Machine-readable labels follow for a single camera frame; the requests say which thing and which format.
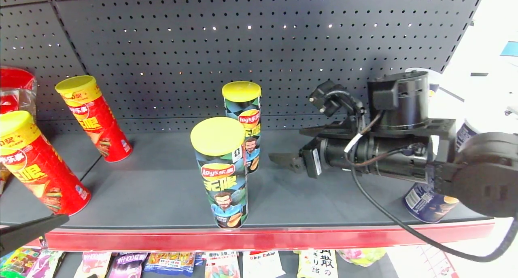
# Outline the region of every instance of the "lay's potato chip can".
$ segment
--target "lay's potato chip can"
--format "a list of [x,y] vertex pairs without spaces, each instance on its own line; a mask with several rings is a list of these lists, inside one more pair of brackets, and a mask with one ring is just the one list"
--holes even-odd
[[0,161],[55,214],[83,209],[90,192],[23,110],[0,115]]
[[248,216],[244,134],[243,125],[228,117],[206,119],[191,131],[210,207],[222,229],[239,228]]
[[102,96],[96,78],[72,77],[59,82],[55,89],[106,162],[118,162],[131,154],[133,149]]
[[246,134],[246,169],[253,173],[259,167],[261,145],[261,87],[251,81],[233,81],[222,88],[226,116],[242,123]]

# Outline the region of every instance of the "white cable tie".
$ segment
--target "white cable tie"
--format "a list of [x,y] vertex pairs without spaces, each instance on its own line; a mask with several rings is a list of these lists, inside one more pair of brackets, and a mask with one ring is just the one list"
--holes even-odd
[[346,145],[346,148],[344,149],[344,152],[346,154],[349,153],[349,151],[353,148],[353,146],[359,141],[359,139],[362,137],[361,134],[357,134],[355,135],[355,137],[353,137],[353,139],[351,139],[351,141]]

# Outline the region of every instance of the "red packaging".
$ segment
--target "red packaging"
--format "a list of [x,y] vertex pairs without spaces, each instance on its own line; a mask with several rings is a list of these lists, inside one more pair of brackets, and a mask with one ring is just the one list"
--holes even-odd
[[72,77],[57,84],[56,91],[107,162],[117,162],[131,154],[133,149],[102,96],[96,78]]
[[[0,67],[0,114],[25,110],[36,118],[36,88],[34,75],[20,68]],[[11,173],[0,164],[0,195]]]
[[54,150],[27,111],[0,115],[0,161],[53,213],[72,215],[91,194]]

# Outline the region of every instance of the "red chip can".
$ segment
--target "red chip can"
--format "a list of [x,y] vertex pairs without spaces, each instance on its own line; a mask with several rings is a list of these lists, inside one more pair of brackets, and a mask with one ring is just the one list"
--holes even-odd
[[107,162],[118,162],[131,154],[133,149],[102,96],[96,78],[72,77],[55,88]]
[[76,214],[91,194],[27,111],[0,115],[0,161],[55,214]]

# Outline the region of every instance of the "purple snack bag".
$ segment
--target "purple snack bag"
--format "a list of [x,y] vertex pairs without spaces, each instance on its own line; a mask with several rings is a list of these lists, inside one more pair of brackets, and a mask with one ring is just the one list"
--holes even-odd
[[142,262],[148,253],[131,253],[117,256],[111,267],[109,278],[140,278]]

